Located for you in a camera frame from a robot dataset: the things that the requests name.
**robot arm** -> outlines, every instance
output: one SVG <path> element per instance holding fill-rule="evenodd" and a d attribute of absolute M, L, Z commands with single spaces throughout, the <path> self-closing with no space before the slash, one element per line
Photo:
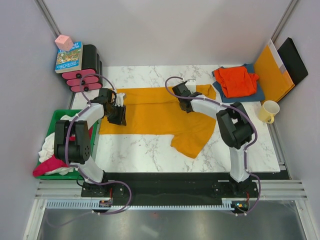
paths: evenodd
<path fill-rule="evenodd" d="M 69 141 L 69 162 L 97 183 L 106 182 L 105 173 L 97 166 L 91 156 L 89 129 L 103 117 L 107 117 L 107 120 L 112 124 L 125 126 L 127 123 L 124 97 L 124 93 L 116 94 L 108 88 L 101 88 L 99 96 L 91 101 L 90 108 L 75 120 L 71 128 L 71 134 L 75 135 L 75 141 Z M 55 124 L 54 156 L 64 162 L 66 162 L 67 130 L 73 119 L 59 120 Z"/>
<path fill-rule="evenodd" d="M 177 96 L 207 98 L 202 93 L 196 92 L 195 83 L 183 82 L 172 88 Z M 196 112 L 205 114 L 216 119 L 220 129 L 221 138 L 229 147 L 231 170 L 230 176 L 237 183 L 242 183 L 249 178 L 245 168 L 244 148 L 251 141 L 253 129 L 246 119 L 238 112 L 215 105 L 209 101 L 201 99 L 181 99 L 179 98 L 180 108 L 187 113 Z M 247 116 L 247 112 L 240 102 L 235 102 L 231 106 L 239 109 Z"/>

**yellow folder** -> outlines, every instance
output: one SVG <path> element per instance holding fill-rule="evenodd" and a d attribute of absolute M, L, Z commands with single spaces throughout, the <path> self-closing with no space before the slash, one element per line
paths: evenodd
<path fill-rule="evenodd" d="M 265 95 L 261 103 L 278 102 L 295 86 L 271 39 L 253 66 Z"/>

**mug handle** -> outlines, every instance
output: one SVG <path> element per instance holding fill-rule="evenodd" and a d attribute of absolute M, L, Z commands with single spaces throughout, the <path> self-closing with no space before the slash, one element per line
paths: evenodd
<path fill-rule="evenodd" d="M 273 115 L 271 115 L 271 119 L 266 121 L 267 124 L 273 124 L 275 121 L 275 117 Z"/>

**table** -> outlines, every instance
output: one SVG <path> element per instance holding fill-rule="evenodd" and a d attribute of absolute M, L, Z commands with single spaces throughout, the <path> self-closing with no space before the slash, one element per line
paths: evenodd
<path fill-rule="evenodd" d="M 113 66 L 104 67 L 103 75 L 116 88 L 164 87 L 171 76 L 196 79 L 197 85 L 212 84 L 215 78 L 212 71 L 220 65 L 181 65 L 181 66 Z M 181 81 L 172 79 L 174 86 Z M 106 81 L 104 88 L 109 88 Z M 89 99 L 98 96 L 99 90 L 85 93 Z M 221 101 L 219 93 L 216 100 Z M 86 101 L 81 93 L 76 93 L 72 109 L 82 109 Z M 258 141 L 248 149 L 248 169 L 251 172 L 280 171 L 278 159 L 266 123 L 258 120 L 260 102 L 244 102 L 248 116 L 258 132 Z M 185 173 L 185 172 L 229 172 L 231 168 L 229 148 L 221 139 L 219 126 L 215 125 L 211 139 L 193 159 L 170 146 L 173 135 L 97 135 L 96 164 L 106 172 L 127 173 Z"/>

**yellow mug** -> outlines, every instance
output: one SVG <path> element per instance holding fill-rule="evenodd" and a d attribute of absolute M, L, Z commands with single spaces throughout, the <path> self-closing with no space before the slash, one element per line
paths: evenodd
<path fill-rule="evenodd" d="M 280 106 L 275 101 L 265 101 L 261 106 L 258 118 L 260 121 L 267 124 L 272 124 L 275 121 L 275 115 L 280 111 Z"/>

